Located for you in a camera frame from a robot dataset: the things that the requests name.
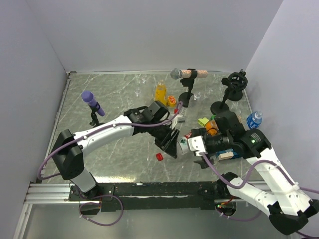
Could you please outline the clear bottle red cap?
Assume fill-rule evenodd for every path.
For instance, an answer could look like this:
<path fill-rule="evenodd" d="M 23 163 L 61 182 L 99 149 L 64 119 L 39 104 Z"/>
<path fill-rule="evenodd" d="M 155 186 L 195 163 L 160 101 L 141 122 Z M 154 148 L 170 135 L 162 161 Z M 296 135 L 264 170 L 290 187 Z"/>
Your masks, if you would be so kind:
<path fill-rule="evenodd" d="M 183 135 L 178 141 L 178 146 L 182 155 L 189 152 L 188 139 L 192 136 L 192 133 L 189 132 L 186 135 Z"/>

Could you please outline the yellow juice bottle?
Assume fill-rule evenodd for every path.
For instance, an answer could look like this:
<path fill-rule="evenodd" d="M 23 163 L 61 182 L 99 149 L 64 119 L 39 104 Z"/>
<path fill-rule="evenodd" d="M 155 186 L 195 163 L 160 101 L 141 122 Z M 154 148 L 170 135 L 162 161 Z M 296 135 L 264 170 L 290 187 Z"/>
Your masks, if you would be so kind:
<path fill-rule="evenodd" d="M 167 105 L 166 100 L 166 85 L 164 83 L 164 80 L 160 80 L 157 83 L 156 90 L 155 90 L 155 101 L 160 101 L 165 106 Z"/>

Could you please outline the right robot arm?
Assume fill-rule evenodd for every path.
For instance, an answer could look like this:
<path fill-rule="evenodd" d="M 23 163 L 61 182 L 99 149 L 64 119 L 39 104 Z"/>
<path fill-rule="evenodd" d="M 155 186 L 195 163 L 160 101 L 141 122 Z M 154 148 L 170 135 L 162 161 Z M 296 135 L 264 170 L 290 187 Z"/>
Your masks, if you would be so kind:
<path fill-rule="evenodd" d="M 190 151 L 202 157 L 201 164 L 210 167 L 218 176 L 219 196 L 245 200 L 263 212 L 284 235 L 299 233 L 309 218 L 319 212 L 318 200 L 311 199 L 307 195 L 309 189 L 300 187 L 292 179 L 259 129 L 245 129 L 231 111 L 217 114 L 215 122 L 217 135 L 210 135 L 204 128 L 195 128 L 187 144 Z M 210 162 L 209 154 L 229 149 L 251 165 L 245 179 L 232 172 L 220 174 Z"/>

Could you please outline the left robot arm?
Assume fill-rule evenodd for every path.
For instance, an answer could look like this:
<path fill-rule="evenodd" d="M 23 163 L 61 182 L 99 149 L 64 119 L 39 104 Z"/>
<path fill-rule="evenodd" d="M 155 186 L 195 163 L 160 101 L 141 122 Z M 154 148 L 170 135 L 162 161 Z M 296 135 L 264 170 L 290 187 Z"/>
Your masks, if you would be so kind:
<path fill-rule="evenodd" d="M 87 200 L 98 196 L 99 186 L 85 168 L 84 158 L 94 150 L 118 139 L 148 133 L 155 145 L 172 158 L 177 158 L 176 115 L 169 116 L 168 108 L 160 101 L 150 106 L 129 109 L 116 119 L 95 128 L 72 133 L 62 131 L 52 149 L 52 159 L 64 180 L 69 180 Z"/>

